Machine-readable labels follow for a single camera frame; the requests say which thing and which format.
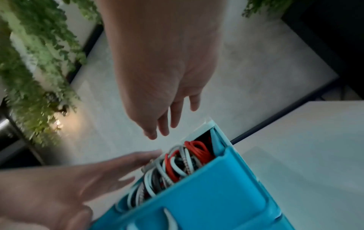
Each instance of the white surface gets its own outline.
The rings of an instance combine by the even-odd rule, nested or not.
[[[89,163],[136,150],[167,150],[207,117],[234,139],[336,77],[279,18],[262,14],[246,19],[241,16],[246,1],[229,3],[219,65],[197,112],[186,101],[181,122],[169,136],[144,137],[122,107],[103,34],[72,83],[82,101],[77,114],[61,118],[64,142],[54,155],[47,153],[48,163]]]
[[[364,229],[364,102],[309,102],[235,144],[296,230]]]

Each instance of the box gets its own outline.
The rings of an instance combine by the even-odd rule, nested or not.
[[[121,198],[91,230],[293,230],[213,121],[185,140],[206,137],[214,160],[134,209],[128,210],[127,196]]]

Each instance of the foliage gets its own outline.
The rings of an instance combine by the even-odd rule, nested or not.
[[[85,18],[101,23],[93,0],[64,2],[76,3]],[[0,0],[0,77],[6,86],[6,101],[24,134],[42,145],[55,141],[50,127],[55,121],[54,106],[12,46],[10,33],[20,38],[35,58],[56,97],[75,109],[73,100],[78,96],[64,74],[74,69],[74,59],[85,63],[86,56],[66,20],[54,0]]]
[[[263,6],[268,7],[269,11],[285,11],[293,1],[294,0],[248,0],[243,16],[250,17],[252,14],[260,12]]]
[[[26,68],[10,41],[11,30],[0,19],[0,76],[6,86],[6,102],[17,125],[29,139],[47,144],[57,140],[50,128],[54,122],[54,110],[44,97],[45,91]]]

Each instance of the dark strip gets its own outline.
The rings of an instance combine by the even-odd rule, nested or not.
[[[268,118],[267,120],[263,121],[262,123],[254,126],[253,128],[251,128],[250,130],[246,131],[245,133],[241,134],[240,136],[238,136],[237,138],[233,139],[231,141],[231,143],[234,145],[236,143],[238,143],[241,140],[244,140],[245,138],[249,137],[250,135],[252,135],[253,133],[261,130],[262,128],[272,124],[273,122],[275,122],[276,120],[278,120],[279,118],[289,114],[290,112],[292,112],[293,110],[297,109],[298,107],[306,104],[309,101],[313,101],[316,98],[320,97],[322,94],[326,93],[327,91],[342,85],[344,82],[341,78],[337,78],[336,80],[324,85],[323,87],[313,91],[312,93],[304,96],[303,98],[299,99],[298,101],[296,101],[295,103],[289,105],[288,107],[286,107],[285,109],[282,109],[280,112],[274,114],[273,116],[271,116],[270,118]]]
[[[96,25],[94,30],[92,31],[90,37],[88,38],[86,44],[83,47],[83,52],[86,54],[86,57],[90,54],[92,48],[96,44],[97,40],[99,39],[100,35],[104,31],[103,25]],[[79,61],[75,62],[75,70],[69,72],[67,74],[67,81],[71,83],[73,79],[76,77],[78,71],[80,70],[82,64]]]

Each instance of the person's right hand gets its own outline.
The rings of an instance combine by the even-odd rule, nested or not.
[[[150,139],[200,105],[217,64],[225,0],[98,2],[126,113]]]

